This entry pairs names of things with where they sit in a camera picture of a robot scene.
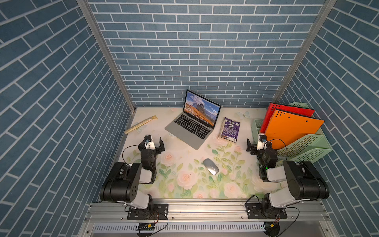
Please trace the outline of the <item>silver wireless mouse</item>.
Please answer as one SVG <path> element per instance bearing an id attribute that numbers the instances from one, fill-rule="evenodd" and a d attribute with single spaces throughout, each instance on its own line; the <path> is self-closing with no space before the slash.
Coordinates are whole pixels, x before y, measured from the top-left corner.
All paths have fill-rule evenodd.
<path id="1" fill-rule="evenodd" d="M 219 173 L 219 168 L 211 159 L 205 159 L 202 163 L 212 175 Z"/>

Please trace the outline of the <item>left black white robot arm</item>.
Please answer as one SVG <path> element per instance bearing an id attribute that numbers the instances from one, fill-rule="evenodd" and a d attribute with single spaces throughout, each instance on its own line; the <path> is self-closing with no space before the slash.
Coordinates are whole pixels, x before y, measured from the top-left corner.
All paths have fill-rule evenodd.
<path id="1" fill-rule="evenodd" d="M 146 135 L 138 145 L 141 160 L 128 164 L 114 163 L 100 190 L 100 200 L 126 205 L 139 209 L 154 211 L 151 195 L 139 191 L 140 184 L 153 184 L 157 175 L 157 155 L 165 151 L 164 142 L 159 140 L 156 146 L 151 135 Z"/>

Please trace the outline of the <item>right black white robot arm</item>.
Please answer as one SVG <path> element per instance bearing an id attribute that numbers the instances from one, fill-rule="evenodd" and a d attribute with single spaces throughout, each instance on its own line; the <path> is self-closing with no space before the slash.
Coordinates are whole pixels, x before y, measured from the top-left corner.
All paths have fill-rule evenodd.
<path id="1" fill-rule="evenodd" d="M 314 164 L 283 160 L 282 165 L 277 166 L 278 151 L 272 142 L 264 134 L 259 135 L 256 144 L 247 139 L 246 151 L 256 156 L 260 179 L 266 183 L 287 182 L 287 187 L 264 195 L 259 201 L 261 209 L 285 209 L 298 202 L 327 199 L 329 186 Z"/>

